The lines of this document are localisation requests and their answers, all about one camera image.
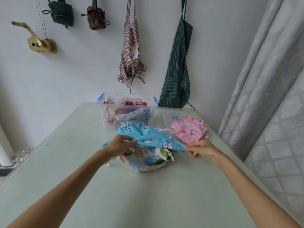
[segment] hand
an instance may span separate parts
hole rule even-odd
[[[207,159],[217,166],[219,166],[220,158],[225,156],[207,139],[186,145],[184,149],[188,151],[190,157]]]
[[[125,152],[131,152],[129,149],[134,147],[136,143],[137,141],[130,136],[117,134],[102,150],[108,152],[111,158],[117,157],[123,155]]]

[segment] forearm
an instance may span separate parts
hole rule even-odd
[[[97,170],[110,159],[104,150],[97,151],[76,171],[44,195],[7,228],[55,228],[80,196]]]
[[[257,187],[229,157],[221,155],[219,166],[258,228],[301,227]]]

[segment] brown fabric bundle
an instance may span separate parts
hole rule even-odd
[[[87,14],[81,14],[81,16],[88,16],[91,30],[105,29],[106,25],[111,24],[105,20],[105,11],[97,7],[97,0],[93,0],[93,5],[87,8]]]

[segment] person's right arm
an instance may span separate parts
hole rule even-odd
[[[204,139],[184,147],[191,157],[208,159],[226,175],[258,228],[301,228],[277,203],[253,183],[244,172],[210,141]]]

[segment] blue circle print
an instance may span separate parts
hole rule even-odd
[[[129,166],[132,170],[135,170],[135,171],[142,171],[145,169],[145,166],[138,160],[131,161],[129,163]]]
[[[153,155],[145,157],[145,165],[146,166],[154,166],[154,164],[157,162],[157,158]]]
[[[155,153],[155,147],[148,147],[151,153]]]

